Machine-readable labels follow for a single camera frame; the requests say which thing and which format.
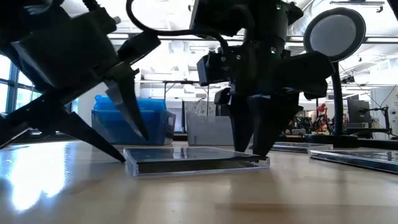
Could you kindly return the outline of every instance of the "blue storage container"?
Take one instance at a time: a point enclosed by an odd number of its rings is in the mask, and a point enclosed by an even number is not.
[[[116,110],[92,110],[93,128],[111,144],[156,145],[171,144],[174,136],[175,115],[164,110],[144,110],[141,116],[149,139],[140,138]]]
[[[95,96],[94,110],[116,110],[115,105],[108,96]],[[166,102],[163,99],[137,98],[140,110],[166,110]]]

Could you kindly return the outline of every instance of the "robotic arm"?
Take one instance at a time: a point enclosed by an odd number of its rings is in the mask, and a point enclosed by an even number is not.
[[[115,52],[107,34],[116,30],[95,0],[83,0],[89,12],[71,18],[63,0],[0,2],[0,52],[9,57],[43,95],[0,119],[3,147],[29,128],[60,131],[86,141],[124,161],[120,153],[75,113],[63,107],[95,85],[105,82],[107,94],[142,137],[147,132],[134,94],[131,65],[160,45],[158,36],[197,35],[220,42],[197,64],[200,85],[230,82],[215,103],[228,105],[234,146],[244,151],[254,133],[254,153],[266,155],[279,131],[300,109],[299,93],[324,97],[334,68],[327,56],[312,52],[290,56],[285,50],[287,26],[303,16],[294,3],[281,0],[196,0],[190,30],[160,31],[142,24],[143,32]],[[244,43],[229,46],[221,35],[244,28]]]

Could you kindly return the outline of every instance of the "ductwork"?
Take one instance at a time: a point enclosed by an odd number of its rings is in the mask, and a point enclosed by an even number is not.
[[[315,16],[321,12],[330,9],[330,1],[314,0],[305,9],[304,16],[289,26],[287,35],[304,35],[305,29]]]

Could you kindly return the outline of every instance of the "table surface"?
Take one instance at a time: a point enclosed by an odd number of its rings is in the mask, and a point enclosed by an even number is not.
[[[398,176],[269,156],[269,170],[133,179],[83,142],[11,146],[0,151],[0,223],[397,223]]]

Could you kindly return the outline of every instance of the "ceiling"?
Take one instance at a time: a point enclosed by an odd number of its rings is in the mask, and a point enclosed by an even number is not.
[[[125,12],[126,0],[98,0],[107,9],[111,16],[119,16],[122,20],[118,24],[118,33],[140,32],[128,19]],[[330,0],[296,0],[296,5],[304,9],[305,17],[297,21],[289,29],[290,35],[302,35],[307,24],[319,13],[338,7],[330,4]],[[189,5],[194,0],[135,0],[133,11],[136,17],[149,27],[163,30],[188,29],[191,12]],[[77,16],[87,11],[81,0],[65,0],[64,9],[71,16]],[[366,21],[366,35],[383,35],[398,37],[398,22],[388,3],[383,5],[384,10],[377,13],[378,7],[350,6],[357,10]],[[192,40],[163,40],[162,45],[155,49],[136,66],[142,70],[142,75],[161,74],[170,75],[171,80],[179,78],[197,79],[196,62],[207,53],[210,48],[219,44],[214,41]],[[287,46],[294,55],[304,53],[302,44]],[[395,69],[394,63],[382,67],[380,64],[398,58],[398,44],[364,44],[358,51],[341,62],[341,66],[351,75],[355,75],[357,83],[391,84],[398,83],[397,78],[372,77],[381,70]]]

